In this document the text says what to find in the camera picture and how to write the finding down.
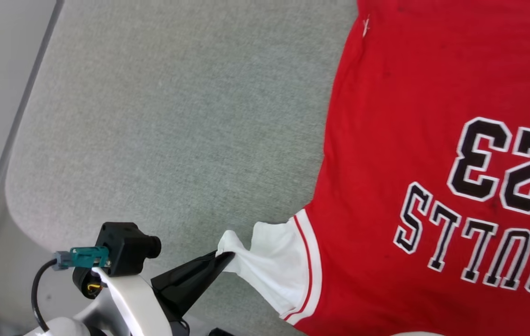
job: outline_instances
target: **red jersey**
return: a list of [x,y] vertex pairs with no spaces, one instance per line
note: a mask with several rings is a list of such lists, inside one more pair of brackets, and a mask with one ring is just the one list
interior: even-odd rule
[[306,242],[311,336],[530,335],[530,0],[362,0]]

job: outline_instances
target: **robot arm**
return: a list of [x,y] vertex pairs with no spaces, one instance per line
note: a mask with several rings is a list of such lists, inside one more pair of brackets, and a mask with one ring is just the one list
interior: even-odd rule
[[[51,320],[46,332],[39,327],[26,336],[104,336],[102,330],[114,336],[188,336],[184,314],[233,259],[233,253],[215,257],[211,252],[153,278],[149,284],[139,273],[145,258],[160,254],[158,238],[146,236],[134,223],[105,223],[96,246],[106,247],[108,258],[87,255],[77,260],[78,254],[63,258],[61,252],[60,262],[54,266],[55,270],[83,262],[89,266],[88,260],[92,260],[92,269],[77,267],[72,278],[82,294],[94,301],[73,319]],[[40,313],[37,319],[42,325]]]

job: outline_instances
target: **red stripe trim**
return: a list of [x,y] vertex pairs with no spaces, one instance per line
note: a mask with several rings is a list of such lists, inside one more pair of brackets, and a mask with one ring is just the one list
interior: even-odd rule
[[296,222],[296,226],[298,228],[298,231],[300,232],[300,236],[303,238],[304,246],[306,247],[306,256],[308,259],[308,292],[306,293],[306,297],[304,298],[303,306],[300,308],[299,311],[294,311],[291,314],[288,314],[284,321],[287,321],[291,315],[299,314],[304,311],[304,308],[306,308],[306,304],[308,302],[308,298],[310,298],[310,291],[312,290],[312,267],[310,266],[310,252],[308,251],[308,244],[306,242],[306,237],[304,237],[304,232],[302,231],[302,228],[300,227],[300,223],[298,221],[298,218],[294,216],[294,221]]

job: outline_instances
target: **gray floor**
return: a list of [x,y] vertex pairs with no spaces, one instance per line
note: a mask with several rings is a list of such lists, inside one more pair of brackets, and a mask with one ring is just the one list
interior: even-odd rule
[[[30,286],[38,268],[51,258],[52,253],[32,242],[1,206],[0,321],[11,328],[4,328],[0,334],[12,336],[14,332],[26,333],[38,327],[30,308]],[[72,316],[89,304],[90,300],[79,293],[71,279],[70,270],[49,271],[43,275],[39,306],[45,319]],[[186,319],[191,326],[191,336],[205,336],[214,328],[193,316]]]

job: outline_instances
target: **number 23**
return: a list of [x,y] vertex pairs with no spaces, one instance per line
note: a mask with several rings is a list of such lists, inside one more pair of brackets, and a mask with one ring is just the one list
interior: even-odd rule
[[[489,140],[493,151],[507,152],[512,134],[501,121],[476,117],[465,123],[458,142],[458,157],[453,162],[448,178],[448,187],[458,195],[484,202],[495,195],[499,179],[480,174],[471,179],[470,172],[486,172],[491,161],[491,152],[479,149],[481,139]],[[530,128],[518,128],[512,154],[530,158]],[[530,161],[506,170],[499,193],[502,206],[508,210],[530,215],[530,191],[519,192],[530,183]]]

